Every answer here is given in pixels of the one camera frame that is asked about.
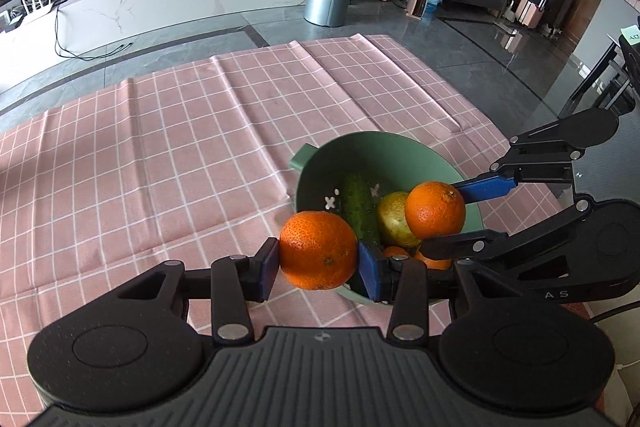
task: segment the metal rivet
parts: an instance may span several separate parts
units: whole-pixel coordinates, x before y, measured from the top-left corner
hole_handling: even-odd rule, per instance
[[[393,334],[399,341],[416,341],[424,335],[424,330],[415,324],[400,324],[394,328]]]
[[[249,334],[249,328],[242,324],[225,324],[218,328],[218,336],[226,341],[238,341]]]

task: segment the cucumber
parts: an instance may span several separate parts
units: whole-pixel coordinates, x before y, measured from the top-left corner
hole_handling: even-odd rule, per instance
[[[381,246],[376,205],[366,179],[348,174],[340,187],[340,213],[360,241]]]

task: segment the green sticky note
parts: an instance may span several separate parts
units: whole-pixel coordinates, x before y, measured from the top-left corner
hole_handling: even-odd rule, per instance
[[[640,44],[640,28],[638,28],[638,25],[629,26],[629,28],[622,28],[620,32],[626,41],[632,46],[634,44]]]

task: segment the pink tablecloth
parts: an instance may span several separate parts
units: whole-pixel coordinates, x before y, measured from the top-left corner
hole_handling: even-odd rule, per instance
[[[404,48],[360,35],[125,80],[4,134],[0,425],[42,409],[26,367],[38,330],[166,259],[194,269],[252,255],[292,214],[293,153],[358,130],[420,140],[465,176],[507,149],[487,117]],[[508,232],[559,208],[536,185],[481,207],[486,226]],[[390,311],[278,276],[251,314],[259,333],[266,324],[385,328]],[[444,309],[431,318],[442,330]],[[209,331],[208,303],[192,304],[190,322]]]

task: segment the orange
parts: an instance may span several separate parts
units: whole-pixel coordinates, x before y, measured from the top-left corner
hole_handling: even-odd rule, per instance
[[[306,210],[290,217],[280,231],[280,267],[293,286],[330,290],[356,270],[358,240],[336,214]]]
[[[448,270],[449,267],[451,266],[450,259],[443,259],[442,261],[434,261],[433,259],[429,259],[428,257],[423,256],[420,253],[419,248],[418,248],[418,251],[416,251],[414,257],[419,261],[422,261],[423,263],[425,263],[427,265],[427,268],[431,270]]]
[[[392,257],[394,255],[409,255],[404,248],[400,247],[386,247],[382,252],[385,257]]]
[[[465,224],[465,201],[451,185],[421,183],[406,198],[404,217],[418,239],[459,233]]]

